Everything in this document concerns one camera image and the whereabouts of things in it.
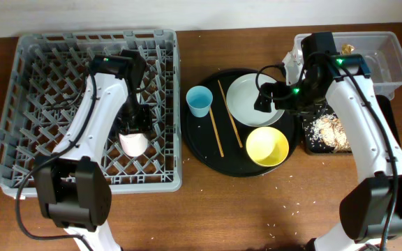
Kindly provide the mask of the pink plastic cup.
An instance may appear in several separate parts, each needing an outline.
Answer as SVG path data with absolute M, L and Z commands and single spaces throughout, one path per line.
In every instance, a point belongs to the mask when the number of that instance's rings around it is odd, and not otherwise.
M 130 157 L 142 155 L 148 147 L 148 139 L 143 133 L 129 135 L 119 134 L 119 141 L 124 153 Z

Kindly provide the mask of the food scraps and rice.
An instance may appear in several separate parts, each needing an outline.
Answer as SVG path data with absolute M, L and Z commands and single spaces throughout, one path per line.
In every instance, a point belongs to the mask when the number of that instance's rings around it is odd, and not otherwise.
M 309 130 L 308 136 L 313 147 L 331 149 L 332 153 L 351 152 L 341 121 L 335 115 L 322 115 L 312 122 Z

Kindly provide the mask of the brown food wrapper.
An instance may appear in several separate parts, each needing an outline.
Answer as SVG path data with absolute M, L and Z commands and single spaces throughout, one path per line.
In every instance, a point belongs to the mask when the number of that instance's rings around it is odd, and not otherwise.
M 349 55 L 352 54 L 352 52 L 355 50 L 355 47 L 350 44 L 343 44 L 341 46 L 341 53 L 342 55 Z

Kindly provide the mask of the light blue plastic cup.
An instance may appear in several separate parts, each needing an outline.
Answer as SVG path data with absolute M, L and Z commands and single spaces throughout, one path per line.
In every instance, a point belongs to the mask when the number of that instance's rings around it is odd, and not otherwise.
M 212 92 L 205 86 L 194 86 L 186 94 L 186 102 L 194 117 L 204 117 L 213 102 Z

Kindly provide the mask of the grey round plate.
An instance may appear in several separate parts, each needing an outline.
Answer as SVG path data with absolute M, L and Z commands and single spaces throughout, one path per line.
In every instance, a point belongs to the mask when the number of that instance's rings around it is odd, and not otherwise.
M 246 126 L 269 126 L 278 121 L 284 111 L 275 109 L 273 103 L 270 112 L 254 109 L 259 94 L 255 86 L 256 75 L 256 73 L 242 75 L 231 83 L 226 95 L 227 106 L 231 115 Z

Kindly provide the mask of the yellow bowl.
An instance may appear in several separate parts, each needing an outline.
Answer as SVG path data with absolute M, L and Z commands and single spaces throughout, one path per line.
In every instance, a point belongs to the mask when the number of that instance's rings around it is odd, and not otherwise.
M 246 139 L 248 157 L 262 167 L 281 164 L 288 157 L 289 150 L 288 139 L 276 128 L 256 128 Z

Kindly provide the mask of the wooden chopstick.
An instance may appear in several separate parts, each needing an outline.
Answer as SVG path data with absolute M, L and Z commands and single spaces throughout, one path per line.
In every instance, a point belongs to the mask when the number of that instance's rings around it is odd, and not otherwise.
M 219 149 L 219 152 L 220 152 L 220 156 L 222 158 L 224 158 L 223 147 L 221 145 L 221 140 L 220 140 L 220 137 L 219 137 L 219 134 L 218 134 L 218 129 L 216 127 L 216 122 L 215 122 L 215 119 L 214 119 L 214 114 L 213 114 L 213 111 L 212 111 L 211 108 L 209 108 L 209 115 L 210 115 L 210 118 L 211 118 L 211 124 L 212 124 L 213 129 L 214 129 L 214 134 L 215 134 L 216 142 L 217 142 L 218 149 Z
M 227 110 L 227 112 L 228 112 L 228 116 L 229 116 L 229 119 L 230 119 L 232 128 L 233 128 L 233 130 L 234 130 L 234 134 L 235 134 L 235 137 L 236 137 L 236 139 L 237 139 L 238 145 L 239 145 L 240 148 L 243 148 L 243 144 L 242 144 L 241 138 L 240 138 L 240 136 L 239 136 L 237 127 L 236 127 L 236 125 L 235 125 L 235 120 L 234 120 L 232 114 L 230 113 L 230 110 L 229 110 L 229 107 L 228 107 L 228 104 L 227 104 L 226 96 L 225 96 L 223 87 L 222 87 L 222 85 L 221 85 L 221 81 L 218 79 L 217 82 L 218 82 L 218 86 L 219 86 L 219 89 L 220 89 L 220 92 L 221 92 L 221 95 L 222 95 L 222 98 L 223 98 L 223 102 L 224 102 L 224 104 L 225 104 L 225 108 L 226 108 L 226 110 Z

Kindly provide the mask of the white paper waste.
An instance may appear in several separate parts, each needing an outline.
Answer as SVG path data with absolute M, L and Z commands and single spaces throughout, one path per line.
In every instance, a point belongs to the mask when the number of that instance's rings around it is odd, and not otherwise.
M 284 64 L 287 77 L 298 77 L 302 68 L 302 56 L 299 54 L 299 50 L 293 49 L 289 51 L 282 62 Z

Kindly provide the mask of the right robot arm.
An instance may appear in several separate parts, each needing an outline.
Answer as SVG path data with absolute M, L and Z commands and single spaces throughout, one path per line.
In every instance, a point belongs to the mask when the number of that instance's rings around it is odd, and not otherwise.
M 258 84 L 254 108 L 312 115 L 326 102 L 341 121 L 359 179 L 340 203 L 339 223 L 306 247 L 385 250 L 402 236 L 402 149 L 376 99 L 371 71 L 363 56 L 338 52 L 329 31 L 305 37 L 301 50 L 301 70 L 279 64 L 285 80 Z

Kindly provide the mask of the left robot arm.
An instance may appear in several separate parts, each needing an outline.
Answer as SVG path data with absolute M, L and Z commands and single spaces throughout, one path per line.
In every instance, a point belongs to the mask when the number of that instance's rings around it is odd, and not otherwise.
M 107 217 L 112 192 L 101 170 L 105 143 L 114 132 L 126 155 L 142 155 L 151 131 L 151 109 L 137 95 L 147 67 L 139 52 L 96 55 L 84 78 L 77 113 L 49 156 L 35 160 L 34 179 L 44 218 L 66 231 L 81 250 L 120 250 Z

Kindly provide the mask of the clear plastic waste bin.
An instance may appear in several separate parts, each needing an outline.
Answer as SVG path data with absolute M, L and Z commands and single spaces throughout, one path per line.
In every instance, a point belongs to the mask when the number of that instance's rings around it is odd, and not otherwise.
M 390 31 L 358 31 L 333 32 L 332 35 L 338 53 L 343 44 L 350 44 L 355 47 L 352 54 L 363 56 L 371 73 L 374 93 L 393 99 L 395 90 L 402 86 L 402 48 L 396 34 Z M 307 33 L 296 35 L 292 48 L 299 50 L 302 67 L 306 56 L 302 52 L 301 41 L 307 36 Z M 285 78 L 287 85 L 291 86 L 298 82 L 300 74 Z

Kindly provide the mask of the grey plastic dishwasher rack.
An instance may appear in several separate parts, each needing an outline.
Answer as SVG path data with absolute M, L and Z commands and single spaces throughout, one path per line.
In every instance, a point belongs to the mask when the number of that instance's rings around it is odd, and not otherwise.
M 174 192 L 182 184 L 180 56 L 170 29 L 31 33 L 18 40 L 0 122 L 0 188 L 14 197 L 34 158 L 49 155 L 77 112 L 75 95 L 97 55 L 139 52 L 147 70 L 137 98 L 151 110 L 146 152 L 127 156 L 110 136 L 100 168 L 114 194 Z

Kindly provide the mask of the black rectangular tray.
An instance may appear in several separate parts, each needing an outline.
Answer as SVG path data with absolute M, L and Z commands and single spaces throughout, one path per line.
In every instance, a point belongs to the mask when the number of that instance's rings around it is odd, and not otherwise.
M 382 95 L 377 95 L 376 99 L 394 138 L 397 143 L 401 145 L 390 100 Z M 319 132 L 320 129 L 318 127 L 318 122 L 320 119 L 325 117 L 337 119 L 337 116 L 329 105 L 326 107 L 324 113 L 320 114 L 320 117 L 316 119 L 304 119 L 303 129 L 305 134 L 306 152 L 310 155 L 351 155 L 352 151 L 349 146 L 342 146 L 338 149 L 336 146 L 328 145 L 322 140 L 323 137 Z

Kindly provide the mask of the round black serving tray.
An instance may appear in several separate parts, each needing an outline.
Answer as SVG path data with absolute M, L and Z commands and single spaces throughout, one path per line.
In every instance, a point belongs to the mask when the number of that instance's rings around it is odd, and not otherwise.
M 209 168 L 228 176 L 259 176 L 276 169 L 276 167 L 262 167 L 255 164 L 248 157 L 246 149 L 239 147 L 217 82 L 219 79 L 223 90 L 227 91 L 231 83 L 238 77 L 256 72 L 256 70 L 248 68 L 232 68 L 214 73 L 200 82 L 201 86 L 210 89 L 214 95 L 211 108 L 223 147 L 224 158 L 220 156 L 210 116 L 194 117 L 187 102 L 184 102 L 181 108 L 181 131 L 192 154 Z

